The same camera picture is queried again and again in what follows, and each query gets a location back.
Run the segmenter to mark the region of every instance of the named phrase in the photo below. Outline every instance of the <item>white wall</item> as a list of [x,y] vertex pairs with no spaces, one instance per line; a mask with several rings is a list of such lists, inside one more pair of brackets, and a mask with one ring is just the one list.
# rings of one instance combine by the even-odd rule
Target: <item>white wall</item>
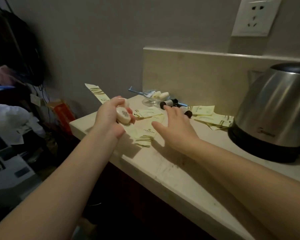
[[300,57],[300,0],[283,0],[269,37],[231,38],[241,0],[10,0],[40,37],[53,97],[79,116],[100,103],[84,83],[110,97],[142,86],[144,46]]

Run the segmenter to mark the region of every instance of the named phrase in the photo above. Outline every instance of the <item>electrical outlet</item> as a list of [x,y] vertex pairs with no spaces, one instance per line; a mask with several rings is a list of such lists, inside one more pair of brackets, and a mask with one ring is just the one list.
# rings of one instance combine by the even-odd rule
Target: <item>electrical outlet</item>
[[30,94],[30,101],[31,103],[35,104],[36,106],[44,106],[44,100],[41,97],[38,97],[34,94]]
[[232,36],[268,36],[281,0],[241,0]]

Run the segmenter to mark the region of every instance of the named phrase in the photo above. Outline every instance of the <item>electric kettle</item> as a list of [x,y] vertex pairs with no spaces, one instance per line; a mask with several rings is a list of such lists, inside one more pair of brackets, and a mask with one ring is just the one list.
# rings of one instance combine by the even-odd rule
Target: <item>electric kettle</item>
[[228,135],[252,155],[294,162],[300,153],[300,63],[273,65],[257,78]]

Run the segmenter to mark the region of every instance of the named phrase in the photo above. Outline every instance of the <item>marble countertop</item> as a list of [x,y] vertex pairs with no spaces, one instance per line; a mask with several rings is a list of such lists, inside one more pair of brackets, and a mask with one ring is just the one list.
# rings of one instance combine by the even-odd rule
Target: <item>marble countertop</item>
[[[146,109],[144,97],[129,99],[130,107]],[[82,139],[94,124],[96,112],[70,122],[74,136]],[[198,136],[251,161],[300,181],[300,158],[294,164],[280,164],[255,157],[235,145],[226,132],[211,130],[191,120]],[[157,134],[151,147],[132,144],[125,134],[110,162],[175,208],[216,239],[274,239],[245,208],[204,169],[186,156],[164,146]]]

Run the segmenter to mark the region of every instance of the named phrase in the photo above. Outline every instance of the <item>kettle base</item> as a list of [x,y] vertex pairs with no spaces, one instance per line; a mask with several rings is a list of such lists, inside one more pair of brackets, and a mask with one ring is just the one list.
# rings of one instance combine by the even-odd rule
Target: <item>kettle base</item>
[[279,146],[262,141],[244,132],[235,123],[228,129],[228,136],[241,149],[268,161],[293,163],[300,153],[300,147]]

